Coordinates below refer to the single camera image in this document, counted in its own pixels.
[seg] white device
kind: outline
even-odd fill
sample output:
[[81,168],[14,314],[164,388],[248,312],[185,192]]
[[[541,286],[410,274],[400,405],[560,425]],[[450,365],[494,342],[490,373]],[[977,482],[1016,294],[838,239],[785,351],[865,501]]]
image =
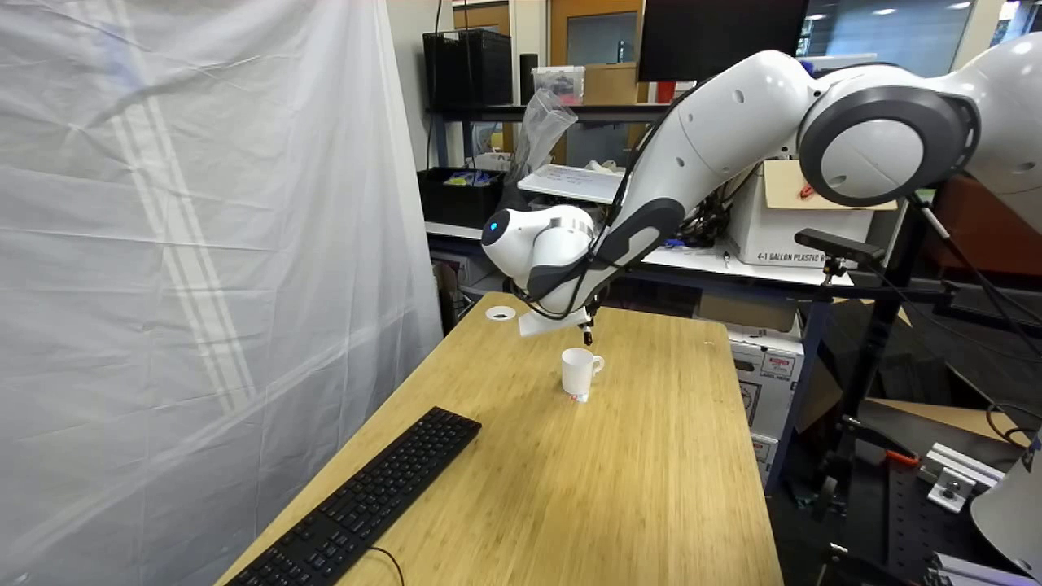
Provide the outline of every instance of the white device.
[[[793,54],[757,53],[672,107],[621,180],[614,220],[596,229],[582,207],[499,211],[484,253],[541,323],[576,323],[598,286],[793,138],[813,192],[840,205],[913,194],[966,168],[1042,230],[1042,33],[943,79],[891,66],[810,79]],[[1016,469],[975,503],[979,532],[1036,580],[1039,495],[1042,472]]]

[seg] white cup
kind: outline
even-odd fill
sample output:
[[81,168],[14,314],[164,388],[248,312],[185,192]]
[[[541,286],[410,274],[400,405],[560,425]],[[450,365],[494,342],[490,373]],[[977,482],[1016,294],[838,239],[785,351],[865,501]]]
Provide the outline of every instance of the white cup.
[[565,392],[588,405],[591,399],[591,383],[606,368],[604,356],[592,356],[591,349],[567,349],[560,351],[560,383]]

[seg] cardboard box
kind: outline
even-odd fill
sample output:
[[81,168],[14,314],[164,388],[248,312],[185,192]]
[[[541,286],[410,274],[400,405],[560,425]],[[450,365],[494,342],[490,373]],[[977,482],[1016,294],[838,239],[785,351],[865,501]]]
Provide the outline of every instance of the cardboard box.
[[633,63],[588,66],[582,105],[642,105],[642,89]]
[[895,205],[835,205],[808,188],[799,158],[766,158],[762,168],[738,188],[729,211],[729,239],[738,245],[738,259],[762,267],[825,267],[825,253],[794,245],[801,229],[819,229],[838,239],[865,242],[874,216]]
[[783,437],[805,372],[805,345],[785,332],[729,329],[729,351],[753,434]]

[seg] black keyboard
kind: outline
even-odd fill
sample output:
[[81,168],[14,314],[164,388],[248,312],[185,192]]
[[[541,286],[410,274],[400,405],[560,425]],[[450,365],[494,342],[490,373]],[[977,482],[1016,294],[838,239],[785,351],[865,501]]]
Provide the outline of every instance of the black keyboard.
[[479,428],[442,406],[427,409],[233,581],[337,581]]

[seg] black stand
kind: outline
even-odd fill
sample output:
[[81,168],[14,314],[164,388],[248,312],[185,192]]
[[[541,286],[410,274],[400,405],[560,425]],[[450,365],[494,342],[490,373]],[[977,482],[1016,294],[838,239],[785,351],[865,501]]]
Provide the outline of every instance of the black stand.
[[844,383],[847,392],[840,399],[840,424],[835,425],[835,434],[829,438],[831,449],[819,469],[821,490],[829,490],[840,501],[851,490],[858,438],[874,438],[874,444],[884,444],[886,449],[902,451],[902,445],[890,444],[886,434],[861,425],[858,409],[874,392],[880,357],[886,351],[891,323],[899,318],[899,309],[902,309],[899,291],[907,291],[913,282],[913,274],[923,259],[926,239],[927,239],[927,220],[923,217],[919,203],[909,203],[902,229],[899,229],[899,242],[890,256],[890,267],[884,271],[884,286],[891,286],[895,294],[877,295],[877,301],[874,301],[865,339],[862,339],[861,356],[852,361],[852,373]]

